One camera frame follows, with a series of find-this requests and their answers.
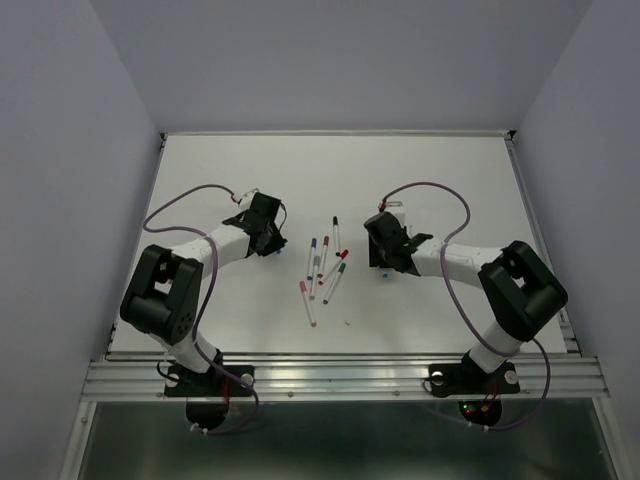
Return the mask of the dark teal marker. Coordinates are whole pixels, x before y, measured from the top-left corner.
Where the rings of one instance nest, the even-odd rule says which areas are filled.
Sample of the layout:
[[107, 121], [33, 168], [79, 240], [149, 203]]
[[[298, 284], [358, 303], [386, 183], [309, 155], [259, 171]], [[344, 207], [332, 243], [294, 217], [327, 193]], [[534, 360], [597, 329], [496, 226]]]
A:
[[339, 282], [340, 282], [340, 280], [341, 280], [341, 278], [343, 276], [343, 273], [344, 273], [345, 269], [346, 269], [346, 264], [345, 263], [342, 263], [338, 267], [337, 272], [334, 274], [333, 279], [332, 279], [332, 281], [331, 281], [331, 283], [330, 283], [330, 285], [329, 285], [329, 287], [327, 289], [327, 292], [326, 292], [326, 294], [325, 294], [325, 296], [324, 296], [324, 298], [322, 300], [322, 303], [324, 305], [327, 305], [331, 301], [332, 297], [334, 296], [335, 291], [336, 291], [336, 289], [337, 289], [337, 287], [339, 285]]

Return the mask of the black marker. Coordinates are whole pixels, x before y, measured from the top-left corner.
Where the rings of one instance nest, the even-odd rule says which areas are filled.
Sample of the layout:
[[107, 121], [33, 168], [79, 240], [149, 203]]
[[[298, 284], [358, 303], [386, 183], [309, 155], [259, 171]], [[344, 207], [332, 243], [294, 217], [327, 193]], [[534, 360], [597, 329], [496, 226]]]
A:
[[334, 253], [336, 256], [340, 256], [342, 252], [341, 246], [341, 238], [340, 238], [340, 230], [339, 230], [339, 220], [336, 215], [332, 217], [332, 231], [333, 231], [333, 242], [334, 242]]

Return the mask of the pink marker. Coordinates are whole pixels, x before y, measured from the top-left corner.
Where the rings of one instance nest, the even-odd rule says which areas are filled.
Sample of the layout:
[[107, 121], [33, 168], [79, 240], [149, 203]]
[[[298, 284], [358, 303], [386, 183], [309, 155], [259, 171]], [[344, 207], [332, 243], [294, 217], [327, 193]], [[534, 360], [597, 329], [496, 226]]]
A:
[[309, 296], [309, 291], [307, 289], [307, 283], [305, 281], [300, 281], [299, 288], [302, 295], [303, 304], [304, 304], [304, 308], [308, 318], [308, 322], [312, 328], [315, 328], [317, 326], [317, 321], [311, 306], [311, 300]]

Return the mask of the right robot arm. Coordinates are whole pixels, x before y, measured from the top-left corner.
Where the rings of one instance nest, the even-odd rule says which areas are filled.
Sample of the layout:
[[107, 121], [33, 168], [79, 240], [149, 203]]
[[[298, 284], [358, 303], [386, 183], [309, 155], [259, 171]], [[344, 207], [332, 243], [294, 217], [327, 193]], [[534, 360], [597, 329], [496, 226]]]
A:
[[[533, 248], [514, 241], [503, 248], [480, 248], [439, 240], [431, 234], [413, 237], [394, 214], [382, 211], [364, 223], [369, 237], [370, 265], [416, 277], [440, 277], [476, 338], [463, 357], [460, 378], [472, 390], [482, 390], [496, 370], [533, 341], [538, 332], [567, 304], [568, 293]], [[494, 315], [481, 334], [463, 312], [453, 284], [480, 289]]]

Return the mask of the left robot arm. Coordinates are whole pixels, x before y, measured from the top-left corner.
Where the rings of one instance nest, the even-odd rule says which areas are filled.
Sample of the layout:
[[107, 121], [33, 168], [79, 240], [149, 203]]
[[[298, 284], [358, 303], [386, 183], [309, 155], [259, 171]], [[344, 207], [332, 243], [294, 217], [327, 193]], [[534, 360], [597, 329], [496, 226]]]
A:
[[163, 346], [188, 370], [188, 382], [199, 393], [215, 392], [222, 375], [220, 351], [199, 333], [219, 270], [252, 255], [269, 256], [286, 239], [276, 224], [286, 208], [280, 199], [257, 190], [237, 201], [240, 212], [209, 233], [186, 226], [151, 228], [148, 233], [184, 232], [196, 238], [176, 247], [145, 247], [125, 290], [120, 319]]

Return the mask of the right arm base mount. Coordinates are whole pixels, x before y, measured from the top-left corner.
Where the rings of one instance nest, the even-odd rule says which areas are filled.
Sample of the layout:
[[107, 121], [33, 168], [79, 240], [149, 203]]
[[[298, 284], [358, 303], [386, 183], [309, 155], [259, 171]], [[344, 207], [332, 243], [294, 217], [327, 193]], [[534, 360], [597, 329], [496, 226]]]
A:
[[521, 391], [515, 365], [500, 360], [487, 373], [466, 353], [459, 362], [440, 363], [428, 367], [422, 388], [433, 397], [444, 399], [460, 396], [460, 420], [472, 427], [490, 430], [497, 427], [503, 406], [501, 395], [515, 395]]

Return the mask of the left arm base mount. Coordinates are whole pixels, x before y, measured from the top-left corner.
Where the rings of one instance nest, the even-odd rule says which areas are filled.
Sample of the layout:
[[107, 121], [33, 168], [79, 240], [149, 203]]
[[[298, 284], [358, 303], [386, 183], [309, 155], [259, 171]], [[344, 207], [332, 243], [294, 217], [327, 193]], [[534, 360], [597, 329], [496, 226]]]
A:
[[[259, 408], [259, 398], [253, 389], [252, 366], [231, 367], [228, 375], [209, 368], [206, 373], [194, 373], [176, 362], [169, 362], [163, 370], [156, 363], [156, 373], [164, 380], [163, 395], [184, 399], [185, 418], [190, 430], [206, 436], [238, 433], [253, 420]], [[232, 404], [233, 400], [251, 399], [253, 408], [244, 415]]]

